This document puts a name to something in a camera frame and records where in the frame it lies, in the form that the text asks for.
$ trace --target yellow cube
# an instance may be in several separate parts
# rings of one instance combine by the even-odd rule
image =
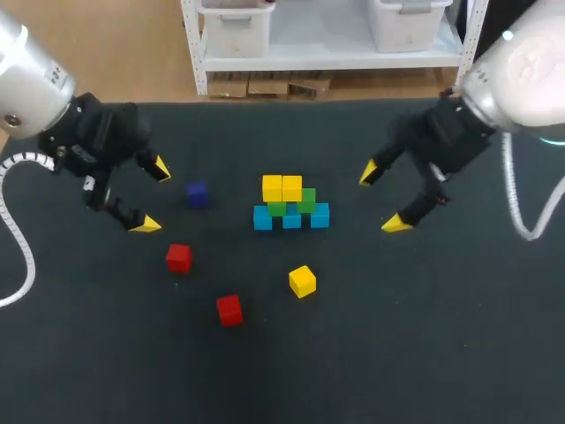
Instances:
[[[316,276],[306,265],[292,271],[289,280],[290,288],[299,299],[316,291]]]
[[[283,201],[283,176],[263,176],[263,201]]]
[[[302,201],[302,177],[300,175],[282,177],[282,201]]]

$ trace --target white cable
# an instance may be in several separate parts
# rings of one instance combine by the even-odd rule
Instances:
[[[512,156],[512,134],[509,132],[505,132],[502,135],[502,162],[504,165],[506,195],[508,197],[508,205],[510,206],[512,223],[522,238],[528,241],[538,239],[546,230],[546,227],[554,214],[555,208],[557,208],[561,197],[565,194],[565,177],[563,177],[559,184],[554,188],[554,191],[551,193],[551,196],[549,196],[549,200],[539,216],[536,226],[533,231],[530,231],[525,227],[522,220],[522,213],[520,212],[520,204],[516,191],[516,177],[514,175],[514,159]]]
[[[8,226],[11,234],[14,236],[16,241],[18,242],[19,248],[21,249],[22,254],[24,254],[24,259],[26,260],[26,267],[27,267],[27,275],[24,284],[20,287],[18,291],[16,291],[11,296],[8,296],[5,299],[0,299],[0,307],[6,307],[11,303],[14,303],[17,300],[23,298],[29,289],[32,288],[34,285],[35,280],[35,260],[34,254],[32,250],[29,248],[27,244],[27,240],[22,234],[21,230],[19,229],[16,222],[8,212],[8,208],[6,207],[6,203],[4,202],[4,179],[6,178],[6,174],[8,171],[22,162],[35,162],[40,164],[41,166],[47,168],[48,170],[53,170],[53,159],[48,156],[41,155],[38,153],[23,153],[17,154],[12,157],[6,159],[0,165],[0,216],[2,217],[5,224]]]

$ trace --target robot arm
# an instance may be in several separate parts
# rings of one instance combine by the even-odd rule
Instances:
[[[408,230],[446,205],[442,183],[487,149],[496,131],[520,129],[553,143],[565,140],[562,0],[539,0],[473,65],[460,87],[442,94],[431,109],[392,123],[389,143],[371,158],[359,183],[372,185],[407,153],[424,190],[382,229]]]
[[[565,2],[534,4],[478,60],[460,91],[492,128],[565,140]]]
[[[91,94],[74,96],[75,80],[0,8],[0,126],[14,139],[37,137],[62,169],[84,178],[88,207],[105,210],[128,231],[161,228],[151,217],[110,196],[112,172],[135,157],[158,181],[169,171],[148,146],[148,122],[133,103],[110,107]]]

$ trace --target cyan cube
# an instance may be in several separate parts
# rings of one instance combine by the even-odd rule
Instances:
[[[253,208],[253,228],[258,231],[273,230],[273,218],[268,214],[267,206]]]
[[[188,196],[188,204],[192,208],[205,208],[208,206],[208,190],[204,181],[189,184],[186,187],[186,195]]]
[[[310,228],[329,227],[329,204],[316,203],[316,209],[310,215]]]
[[[282,217],[282,227],[285,230],[302,227],[302,216],[298,213],[296,204],[291,203],[286,207],[286,216]]]

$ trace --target plastic bin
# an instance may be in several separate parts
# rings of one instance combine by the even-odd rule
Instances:
[[[244,7],[199,7],[207,29],[207,55],[213,57],[264,57],[268,54],[271,13],[275,3],[243,2]]]
[[[369,20],[377,50],[427,50],[433,46],[445,8],[453,0],[369,0]]]

